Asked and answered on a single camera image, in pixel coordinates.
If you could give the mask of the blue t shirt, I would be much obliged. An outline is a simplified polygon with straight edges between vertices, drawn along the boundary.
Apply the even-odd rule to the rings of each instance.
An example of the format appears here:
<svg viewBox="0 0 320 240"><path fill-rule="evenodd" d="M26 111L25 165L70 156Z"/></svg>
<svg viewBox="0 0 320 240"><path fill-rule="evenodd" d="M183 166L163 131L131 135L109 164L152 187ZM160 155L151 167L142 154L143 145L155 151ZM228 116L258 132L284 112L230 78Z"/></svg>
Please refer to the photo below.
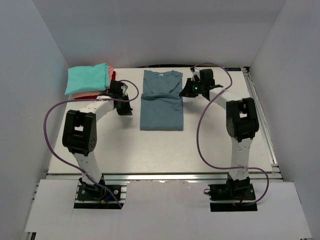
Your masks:
<svg viewBox="0 0 320 240"><path fill-rule="evenodd" d="M140 130L182 131L184 108L180 92L183 73L145 70L140 105Z"/></svg>

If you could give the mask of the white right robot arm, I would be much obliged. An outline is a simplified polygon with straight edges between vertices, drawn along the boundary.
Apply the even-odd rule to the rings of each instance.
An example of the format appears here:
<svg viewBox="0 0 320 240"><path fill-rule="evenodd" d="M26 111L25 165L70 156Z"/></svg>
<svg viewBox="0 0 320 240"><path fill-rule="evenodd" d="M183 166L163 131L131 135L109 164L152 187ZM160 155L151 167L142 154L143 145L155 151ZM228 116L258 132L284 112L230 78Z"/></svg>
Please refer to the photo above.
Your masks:
<svg viewBox="0 0 320 240"><path fill-rule="evenodd" d="M180 97L195 98L202 95L209 101L203 110L196 128L196 147L202 161L216 170L227 170L228 185L225 187L226 195L236 200L244 193L244 188L250 185L249 156L250 148L256 133L259 130L259 121L255 101L251 97L236 97L229 92L233 79L227 70L224 72L229 77L230 83L224 87L216 84L212 69L199 69L191 67L192 77L188 78ZM217 104L225 110L226 130L231 139L231 164L230 167L218 167L210 164L201 153L200 127L206 111L211 104Z"/></svg>

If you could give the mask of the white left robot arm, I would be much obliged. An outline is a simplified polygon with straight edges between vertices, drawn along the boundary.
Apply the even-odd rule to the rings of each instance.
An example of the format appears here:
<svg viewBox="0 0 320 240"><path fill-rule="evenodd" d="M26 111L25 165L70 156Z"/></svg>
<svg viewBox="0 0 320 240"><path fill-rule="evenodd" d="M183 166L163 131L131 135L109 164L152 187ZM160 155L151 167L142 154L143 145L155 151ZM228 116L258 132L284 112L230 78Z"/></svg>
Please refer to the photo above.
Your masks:
<svg viewBox="0 0 320 240"><path fill-rule="evenodd" d="M89 186L88 193L99 200L105 196L106 187L102 183L94 150L97 145L97 122L111 111L119 116L131 116L133 109L127 94L126 80L112 81L109 89L93 102L79 110L69 110L65 116L62 145L76 159L82 171L80 182Z"/></svg>

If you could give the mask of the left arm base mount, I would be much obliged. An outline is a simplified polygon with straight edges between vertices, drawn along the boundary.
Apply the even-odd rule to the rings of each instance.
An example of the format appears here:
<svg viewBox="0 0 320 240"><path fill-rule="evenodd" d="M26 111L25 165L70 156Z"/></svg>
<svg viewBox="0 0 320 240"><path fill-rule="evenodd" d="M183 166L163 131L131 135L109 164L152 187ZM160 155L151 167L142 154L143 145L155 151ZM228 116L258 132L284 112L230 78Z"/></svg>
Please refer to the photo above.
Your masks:
<svg viewBox="0 0 320 240"><path fill-rule="evenodd" d="M122 186L119 184L105 184L103 180L99 184L107 187L112 193L103 187L87 184L79 179L74 209L87 210L120 210L124 205L121 197Z"/></svg>

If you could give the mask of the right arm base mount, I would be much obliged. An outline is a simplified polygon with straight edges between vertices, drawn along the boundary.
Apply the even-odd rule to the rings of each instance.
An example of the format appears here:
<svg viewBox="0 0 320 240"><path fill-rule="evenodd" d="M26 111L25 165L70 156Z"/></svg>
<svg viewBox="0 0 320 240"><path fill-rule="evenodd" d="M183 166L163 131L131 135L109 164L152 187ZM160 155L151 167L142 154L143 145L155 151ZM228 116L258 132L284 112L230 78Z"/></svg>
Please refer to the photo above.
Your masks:
<svg viewBox="0 0 320 240"><path fill-rule="evenodd" d="M210 184L203 193L209 196L210 211L212 213L227 212L257 212L258 207L254 187L252 184L247 189L234 192L227 184Z"/></svg>

